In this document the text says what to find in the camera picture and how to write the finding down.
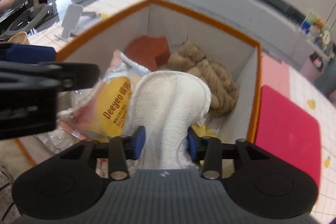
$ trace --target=red mat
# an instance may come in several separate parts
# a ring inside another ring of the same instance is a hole
[[[255,144],[310,175],[320,184],[320,126],[307,112],[267,85]]]

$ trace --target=yellow label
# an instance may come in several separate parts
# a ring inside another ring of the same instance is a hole
[[[124,76],[112,79],[100,92],[96,106],[97,116],[108,136],[121,134],[131,95],[131,81]]]

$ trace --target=gray floor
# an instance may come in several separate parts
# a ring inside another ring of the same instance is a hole
[[[51,17],[49,20],[47,20],[45,23],[41,24],[38,28],[32,30],[32,34],[36,32],[40,32],[50,26],[52,26],[55,22],[58,22],[64,18],[65,12],[70,4],[82,4],[83,6],[87,6],[91,3],[93,3],[96,0],[48,0],[48,3],[52,4],[54,6],[55,15]],[[190,7],[194,10],[197,10],[199,12],[202,12],[204,14],[210,15],[211,17],[214,17],[216,19],[219,19],[231,26],[237,27],[238,29],[242,30],[243,32],[255,37],[257,40],[259,40],[262,43],[263,50],[271,55],[273,58],[277,59],[278,61],[284,61],[285,63],[291,65],[296,70],[300,70],[301,67],[299,64],[297,64],[292,58],[281,52],[279,49],[274,47],[269,42],[263,40],[261,37],[256,37],[254,34],[249,33],[249,30],[242,29],[240,26],[237,26],[236,23],[231,22],[229,19],[227,19],[224,16],[214,14],[210,11],[204,10],[202,7],[197,7],[195,5],[192,5],[190,3],[187,3],[182,0],[169,0],[176,2],[178,4]]]

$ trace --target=plastic bag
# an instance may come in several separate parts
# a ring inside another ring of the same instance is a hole
[[[61,117],[59,128],[79,139],[84,137],[107,142],[109,137],[119,136],[126,119],[128,101],[132,89],[150,71],[128,59],[122,52],[115,51],[110,67],[90,95],[87,91],[74,91],[82,104],[72,115]],[[78,98],[72,100],[79,105]]]

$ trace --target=white logo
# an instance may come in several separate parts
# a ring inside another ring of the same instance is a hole
[[[160,173],[160,176],[163,177],[163,178],[165,178],[169,175],[170,175],[170,173],[168,173],[167,171],[163,171],[162,173]]]

